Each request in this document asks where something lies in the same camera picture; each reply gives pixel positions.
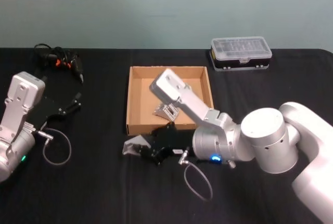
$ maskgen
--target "clear plastic lid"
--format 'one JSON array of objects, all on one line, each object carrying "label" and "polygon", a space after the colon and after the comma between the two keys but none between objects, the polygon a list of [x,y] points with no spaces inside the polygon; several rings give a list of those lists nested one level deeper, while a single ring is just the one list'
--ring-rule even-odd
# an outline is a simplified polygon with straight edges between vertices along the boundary
[{"label": "clear plastic lid", "polygon": [[246,38],[215,38],[212,40],[214,56],[218,61],[239,60],[247,63],[251,59],[272,57],[272,51],[261,36]]}]

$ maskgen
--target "black tablecloth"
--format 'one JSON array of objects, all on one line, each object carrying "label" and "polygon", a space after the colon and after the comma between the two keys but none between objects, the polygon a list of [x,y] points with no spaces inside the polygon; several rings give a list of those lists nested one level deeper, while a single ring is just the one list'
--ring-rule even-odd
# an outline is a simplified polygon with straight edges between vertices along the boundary
[{"label": "black tablecloth", "polygon": [[[82,110],[57,128],[72,142],[68,164],[42,158],[43,140],[11,178],[0,184],[0,223],[319,223],[297,199],[291,183],[307,165],[270,175],[255,160],[227,166],[200,164],[214,189],[202,202],[186,187],[177,158],[162,166],[123,157],[130,66],[208,66],[216,109],[235,122],[254,109],[295,101],[333,124],[333,58],[323,50],[274,49],[268,70],[215,72],[205,50],[79,49],[85,83],[48,70],[46,95],[66,104],[81,91]],[[0,99],[11,76],[33,72],[30,49],[0,49]],[[190,175],[195,180],[197,175]],[[200,180],[197,187],[205,193]]]}]

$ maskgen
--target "open cardboard box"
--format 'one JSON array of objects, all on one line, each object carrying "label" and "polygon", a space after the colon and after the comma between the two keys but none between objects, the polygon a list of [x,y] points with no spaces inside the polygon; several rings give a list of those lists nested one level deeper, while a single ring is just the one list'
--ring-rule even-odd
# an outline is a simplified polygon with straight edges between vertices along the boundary
[{"label": "open cardboard box", "polygon": [[[153,80],[165,69],[172,69],[208,107],[214,108],[206,67],[138,67],[130,68],[127,95],[126,128],[128,135],[150,133],[168,123],[166,119],[152,113],[161,101],[149,90]],[[196,129],[195,123],[180,110],[175,120],[177,129]]]}]

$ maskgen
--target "wall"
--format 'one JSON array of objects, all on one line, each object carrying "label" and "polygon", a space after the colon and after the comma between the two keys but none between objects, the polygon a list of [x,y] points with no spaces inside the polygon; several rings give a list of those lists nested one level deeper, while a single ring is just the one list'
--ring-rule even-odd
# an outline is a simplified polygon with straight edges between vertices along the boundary
[{"label": "wall", "polygon": [[333,51],[333,0],[0,0],[0,47],[208,48],[264,36]]}]

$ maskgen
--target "gray cable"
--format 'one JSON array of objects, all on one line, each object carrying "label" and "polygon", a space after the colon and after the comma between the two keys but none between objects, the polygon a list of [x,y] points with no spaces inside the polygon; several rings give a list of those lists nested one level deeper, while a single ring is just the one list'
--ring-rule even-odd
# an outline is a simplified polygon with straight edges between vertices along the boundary
[{"label": "gray cable", "polygon": [[57,129],[45,128],[45,129],[43,129],[43,130],[55,131],[55,132],[57,132],[57,133],[59,133],[59,134],[61,134],[62,136],[65,137],[66,141],[68,142],[69,154],[68,154],[67,159],[66,159],[65,161],[61,162],[61,163],[54,163],[54,162],[50,161],[50,160],[46,157],[46,155],[45,155],[45,150],[46,150],[46,146],[47,146],[48,143],[49,143],[48,141],[45,142],[44,147],[43,147],[43,157],[44,157],[44,159],[45,159],[48,163],[50,163],[51,165],[54,165],[54,166],[61,166],[61,165],[64,165],[65,163],[67,163],[67,162],[69,161],[69,159],[70,159],[71,156],[72,156],[72,145],[71,145],[71,142],[69,141],[68,137],[67,137],[64,133],[62,133],[61,131],[59,131],[59,130],[57,130]]},{"label": "gray cable", "polygon": [[[187,164],[187,167],[185,168],[184,170],[184,180],[185,180],[185,183],[186,185],[188,186],[188,188],[196,195],[198,196],[200,199],[202,199],[203,201],[210,201],[213,199],[213,189],[212,189],[212,185],[210,184],[208,178],[204,175],[204,173],[196,166],[194,165],[193,163],[191,163],[190,161],[186,161],[186,164]],[[199,194],[194,188],[192,188],[192,186],[188,183],[187,181],[187,177],[186,177],[186,172],[187,172],[187,169],[192,166],[193,168],[195,168],[199,174],[203,177],[203,179],[206,181],[207,185],[208,185],[208,188],[209,188],[209,193],[210,193],[210,197],[209,198],[205,198],[203,197],[201,194]]]}]

